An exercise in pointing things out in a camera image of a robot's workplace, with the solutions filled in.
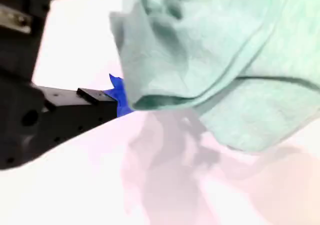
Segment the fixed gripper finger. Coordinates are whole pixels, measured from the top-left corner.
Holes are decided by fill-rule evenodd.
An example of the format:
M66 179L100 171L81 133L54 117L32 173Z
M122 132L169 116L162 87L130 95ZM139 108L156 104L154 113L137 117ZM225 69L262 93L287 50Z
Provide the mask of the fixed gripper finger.
M124 80L109 75L113 88L65 90L43 87L42 153L104 123L133 111L129 108Z

